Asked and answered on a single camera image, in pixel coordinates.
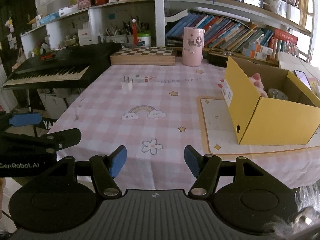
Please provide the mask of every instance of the rainbow print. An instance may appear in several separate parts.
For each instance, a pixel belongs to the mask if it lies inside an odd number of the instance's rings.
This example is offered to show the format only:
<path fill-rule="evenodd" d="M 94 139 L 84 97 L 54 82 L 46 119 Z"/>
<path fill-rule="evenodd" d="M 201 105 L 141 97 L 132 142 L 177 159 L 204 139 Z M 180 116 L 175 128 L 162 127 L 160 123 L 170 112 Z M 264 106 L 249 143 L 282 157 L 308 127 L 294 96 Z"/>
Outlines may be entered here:
<path fill-rule="evenodd" d="M 148 113 L 150 113 L 153 110 L 156 110 L 156 109 L 154 107 L 152 107 L 152 106 L 136 106 L 136 107 L 132 108 L 129 111 L 129 113 L 136 114 L 139 111 L 147 111 Z"/>

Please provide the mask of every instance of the pen holder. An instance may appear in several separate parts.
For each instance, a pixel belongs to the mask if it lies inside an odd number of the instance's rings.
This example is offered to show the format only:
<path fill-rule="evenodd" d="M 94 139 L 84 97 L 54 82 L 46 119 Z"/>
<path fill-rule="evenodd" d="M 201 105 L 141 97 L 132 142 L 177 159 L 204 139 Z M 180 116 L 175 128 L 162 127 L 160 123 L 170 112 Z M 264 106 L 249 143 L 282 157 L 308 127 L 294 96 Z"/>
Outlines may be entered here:
<path fill-rule="evenodd" d="M 117 36 L 106 36 L 106 42 L 127 43 L 128 42 L 127 34 L 117 35 Z"/>
<path fill-rule="evenodd" d="M 198 67 L 201 65 L 204 43 L 204 29 L 184 27 L 182 63 L 186 66 Z"/>

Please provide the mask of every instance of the pink stuffed toy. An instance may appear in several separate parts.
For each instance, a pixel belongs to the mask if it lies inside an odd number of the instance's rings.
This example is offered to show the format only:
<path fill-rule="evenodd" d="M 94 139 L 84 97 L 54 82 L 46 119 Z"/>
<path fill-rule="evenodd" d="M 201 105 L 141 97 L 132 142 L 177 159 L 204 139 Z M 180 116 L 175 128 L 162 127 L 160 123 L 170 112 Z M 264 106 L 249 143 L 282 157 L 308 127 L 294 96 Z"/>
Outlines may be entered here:
<path fill-rule="evenodd" d="M 267 98 L 267 93 L 263 90 L 263 84 L 261 82 L 261 76 L 259 73 L 255 73 L 252 77 L 249 78 L 252 84 L 257 88 L 260 95 L 264 98 Z"/>

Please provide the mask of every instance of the sticker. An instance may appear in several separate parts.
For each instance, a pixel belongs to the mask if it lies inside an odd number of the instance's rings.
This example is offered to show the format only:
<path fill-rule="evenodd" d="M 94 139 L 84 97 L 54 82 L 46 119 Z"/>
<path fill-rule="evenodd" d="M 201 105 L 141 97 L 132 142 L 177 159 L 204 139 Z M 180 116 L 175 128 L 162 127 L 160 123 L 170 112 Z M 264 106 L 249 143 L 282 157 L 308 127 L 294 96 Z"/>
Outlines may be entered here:
<path fill-rule="evenodd" d="M 228 107 L 230 107 L 231 100 L 233 97 L 233 92 L 232 92 L 226 79 L 223 82 L 222 94 L 223 94 L 224 100 L 226 101 Z"/>

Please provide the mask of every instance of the small box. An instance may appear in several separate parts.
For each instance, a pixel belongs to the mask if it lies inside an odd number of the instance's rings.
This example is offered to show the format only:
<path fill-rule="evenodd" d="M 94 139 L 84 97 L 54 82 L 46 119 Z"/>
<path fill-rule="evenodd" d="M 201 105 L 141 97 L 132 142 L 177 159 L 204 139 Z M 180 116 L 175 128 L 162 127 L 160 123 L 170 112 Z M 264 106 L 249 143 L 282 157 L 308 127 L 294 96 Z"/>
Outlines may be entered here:
<path fill-rule="evenodd" d="M 289 101 L 261 97 L 255 73 Z M 289 70 L 229 57 L 222 90 L 241 145 L 305 145 L 320 124 L 320 100 Z"/>
<path fill-rule="evenodd" d="M 253 50 L 253 51 L 257 51 L 257 52 L 261 52 L 267 55 L 272 55 L 273 53 L 273 49 L 269 48 L 269 47 L 265 47 L 265 46 L 261 46 L 260 44 L 255 44 L 253 42 L 249 43 L 249 50 Z"/>
<path fill-rule="evenodd" d="M 80 46 L 92 44 L 92 35 L 90 28 L 78 30 L 78 37 Z"/>
<path fill-rule="evenodd" d="M 54 19 L 57 19 L 59 17 L 60 17 L 59 13 L 52 13 L 52 14 L 49 14 L 49 15 L 43 17 L 42 19 L 39 19 L 39 23 L 40 23 L 40 25 L 47 24 L 48 22 L 51 22 Z"/>
<path fill-rule="evenodd" d="M 267 60 L 267 54 L 243 48 L 242 54 L 246 57 Z"/>

